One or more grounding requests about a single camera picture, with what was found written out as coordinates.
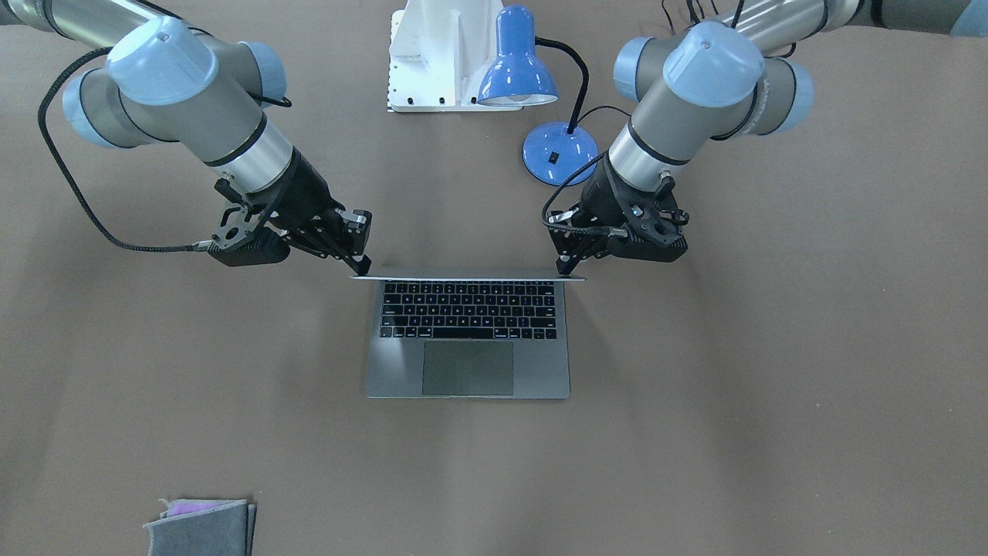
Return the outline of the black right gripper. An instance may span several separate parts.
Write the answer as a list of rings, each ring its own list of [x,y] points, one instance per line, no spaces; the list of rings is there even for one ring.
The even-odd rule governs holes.
[[[326,180],[294,148],[287,169],[266,190],[266,260],[281,263],[290,249],[338,258],[366,276],[373,260],[364,254],[373,215],[349,211],[330,193]]]

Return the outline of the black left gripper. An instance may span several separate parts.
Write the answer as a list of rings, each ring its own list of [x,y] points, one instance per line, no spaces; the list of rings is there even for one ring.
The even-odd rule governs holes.
[[[570,276],[579,263],[594,257],[639,259],[641,201],[638,190],[618,176],[608,156],[595,158],[593,175],[576,204],[547,212],[547,231],[557,251],[555,267]]]

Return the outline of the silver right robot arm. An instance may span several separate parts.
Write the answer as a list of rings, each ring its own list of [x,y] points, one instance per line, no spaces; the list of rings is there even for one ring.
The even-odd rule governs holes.
[[[57,93],[79,136],[99,147],[182,144],[211,169],[225,198],[202,251],[226,266],[281,263],[293,249],[346,263],[357,275],[373,216],[349,211],[269,119],[288,107],[281,59],[264,43],[219,41],[148,1],[4,1],[3,25],[27,25],[90,51],[59,75],[39,106],[40,133],[83,199],[47,130]]]

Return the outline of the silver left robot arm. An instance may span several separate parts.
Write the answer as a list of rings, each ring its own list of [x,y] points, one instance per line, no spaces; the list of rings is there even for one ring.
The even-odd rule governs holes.
[[[986,3],[741,1],[670,39],[625,43],[614,84],[636,107],[613,144],[580,165],[590,178],[579,201],[543,213],[558,273],[590,257],[682,256],[689,214],[673,194],[682,169],[707,141],[797,126],[811,109],[813,80],[777,50],[847,25],[984,38]]]

